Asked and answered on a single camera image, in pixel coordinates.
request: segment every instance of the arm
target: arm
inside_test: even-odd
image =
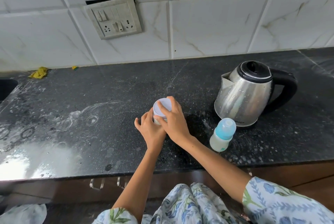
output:
[[[172,102],[171,111],[158,102],[167,122],[159,116],[155,118],[172,141],[191,154],[233,199],[242,203],[246,185],[252,177],[191,136],[180,104],[173,97],[168,98]]]
[[[153,123],[152,115],[153,108],[142,116],[141,125],[138,118],[135,120],[136,128],[146,141],[147,151],[128,185],[112,207],[125,208],[136,217],[139,223],[143,217],[155,163],[166,136],[165,130]]]

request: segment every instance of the black granite countertop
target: black granite countertop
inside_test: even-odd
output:
[[[173,95],[209,146],[220,75],[246,60],[293,72],[296,95],[237,131],[221,155],[243,167],[334,160],[334,48],[1,74],[18,87],[0,105],[0,181],[132,174],[146,150],[135,117]],[[155,172],[200,169],[166,138]]]

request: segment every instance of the electric kettle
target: electric kettle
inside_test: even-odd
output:
[[[277,84],[284,88],[276,99],[268,103]],[[221,76],[214,109],[221,119],[231,118],[238,127],[247,127],[254,124],[262,113],[284,105],[296,91],[297,80],[292,73],[269,68],[262,62],[247,61]]]

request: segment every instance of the blue floral fabric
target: blue floral fabric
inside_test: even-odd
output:
[[[242,201],[245,213],[253,223],[275,224],[334,224],[334,214],[319,202],[277,184],[254,177],[247,184]],[[123,208],[103,211],[93,224],[137,223]],[[190,188],[178,184],[167,195],[153,216],[144,214],[148,223],[248,223],[233,214],[208,187],[193,183]]]

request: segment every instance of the kettle handle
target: kettle handle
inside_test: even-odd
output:
[[[267,104],[262,114],[275,111],[286,102],[288,102],[297,91],[297,79],[292,73],[288,73],[283,70],[277,70],[274,68],[270,69],[271,74],[273,75],[273,84],[272,91],[270,96],[273,94],[275,85],[284,85],[282,93],[273,100],[270,104]]]

